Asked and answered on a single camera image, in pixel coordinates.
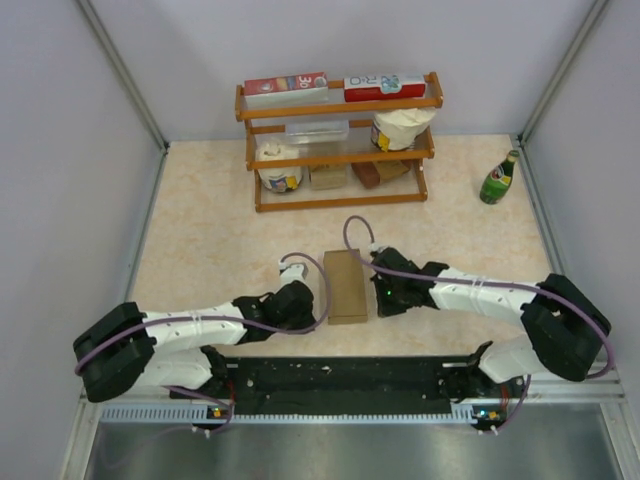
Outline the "brown cardboard box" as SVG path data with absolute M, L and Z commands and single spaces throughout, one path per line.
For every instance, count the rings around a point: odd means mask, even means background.
M 324 253 L 323 266 L 331 289 L 328 323 L 366 323 L 368 311 L 361 263 L 348 250 L 334 250 Z

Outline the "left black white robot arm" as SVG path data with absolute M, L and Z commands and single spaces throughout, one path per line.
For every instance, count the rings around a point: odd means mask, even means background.
M 313 307 L 312 291 L 299 280 L 200 310 L 143 312 L 125 302 L 74 340 L 75 372 L 93 403 L 155 387 L 216 396 L 227 382 L 217 347 L 262 342 L 275 333 L 305 334 L 317 325 Z

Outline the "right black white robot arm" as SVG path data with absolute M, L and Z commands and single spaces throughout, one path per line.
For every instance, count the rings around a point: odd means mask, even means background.
M 371 253 L 372 278 L 381 317 L 412 308 L 463 311 L 506 322 L 521 335 L 490 340 L 469 358 L 466 380 L 487 396 L 502 383 L 548 371 L 582 382 L 611 331 L 610 322 L 565 276 L 517 284 L 471 275 L 446 263 L 418 266 L 392 247 Z

